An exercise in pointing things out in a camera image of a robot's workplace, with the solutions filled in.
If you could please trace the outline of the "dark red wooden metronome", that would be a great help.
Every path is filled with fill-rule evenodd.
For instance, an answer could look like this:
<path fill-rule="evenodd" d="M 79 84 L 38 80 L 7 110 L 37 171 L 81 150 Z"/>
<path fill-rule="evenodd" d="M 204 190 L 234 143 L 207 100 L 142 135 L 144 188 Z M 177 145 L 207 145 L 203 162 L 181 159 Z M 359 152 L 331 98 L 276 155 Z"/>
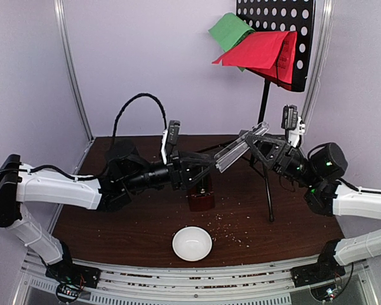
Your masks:
<path fill-rule="evenodd" d="M 210 174 L 187 190 L 187 202 L 191 212 L 205 212 L 215 208 L 215 195 Z"/>

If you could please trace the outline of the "clear plastic metronome cover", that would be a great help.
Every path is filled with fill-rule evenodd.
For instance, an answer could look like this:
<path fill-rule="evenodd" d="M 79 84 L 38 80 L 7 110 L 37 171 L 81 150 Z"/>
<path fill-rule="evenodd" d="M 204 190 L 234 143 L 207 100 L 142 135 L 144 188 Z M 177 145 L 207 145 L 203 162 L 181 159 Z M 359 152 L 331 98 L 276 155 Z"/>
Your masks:
<path fill-rule="evenodd" d="M 269 130 L 269 124 L 267 122 L 262 122 L 255 125 L 252 129 L 260 129 L 260 134 L 257 136 L 261 136 L 267 133 Z M 216 160 L 215 167 L 220 173 L 224 173 L 226 169 L 232 166 L 244 153 L 250 149 L 248 143 L 238 143 L 237 139 L 214 155 Z"/>

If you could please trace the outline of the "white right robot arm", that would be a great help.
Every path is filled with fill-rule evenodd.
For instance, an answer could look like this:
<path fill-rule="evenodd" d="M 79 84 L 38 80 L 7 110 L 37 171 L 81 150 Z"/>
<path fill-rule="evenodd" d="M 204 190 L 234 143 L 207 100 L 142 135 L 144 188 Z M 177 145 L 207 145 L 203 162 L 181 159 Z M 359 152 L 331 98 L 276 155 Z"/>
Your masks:
<path fill-rule="evenodd" d="M 281 177 L 306 188 L 310 210 L 324 216 L 357 216 L 381 220 L 381 190 L 356 187 L 342 177 L 348 162 L 334 142 L 320 144 L 308 154 L 275 135 L 240 134 L 252 155 Z M 314 264 L 291 269 L 296 287 L 343 276 L 345 267 L 381 255 L 381 229 L 353 238 L 328 241 Z"/>

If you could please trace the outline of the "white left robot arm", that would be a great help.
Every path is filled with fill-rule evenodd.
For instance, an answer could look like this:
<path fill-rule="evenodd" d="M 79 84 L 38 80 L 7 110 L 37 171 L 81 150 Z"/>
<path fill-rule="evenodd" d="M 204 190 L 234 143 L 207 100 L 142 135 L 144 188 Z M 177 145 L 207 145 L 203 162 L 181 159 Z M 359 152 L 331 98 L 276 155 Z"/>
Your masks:
<path fill-rule="evenodd" d="M 40 257 L 46 275 L 61 287 L 81 289 L 98 285 L 100 270 L 73 263 L 65 242 L 53 237 L 33 218 L 26 201 L 58 203 L 116 212 L 130 196 L 146 189 L 188 190 L 215 166 L 212 155 L 175 151 L 170 144 L 161 161 L 142 158 L 130 140 L 114 144 L 105 154 L 105 173 L 70 175 L 53 165 L 32 167 L 11 154 L 0 168 L 0 227 L 13 233 Z"/>

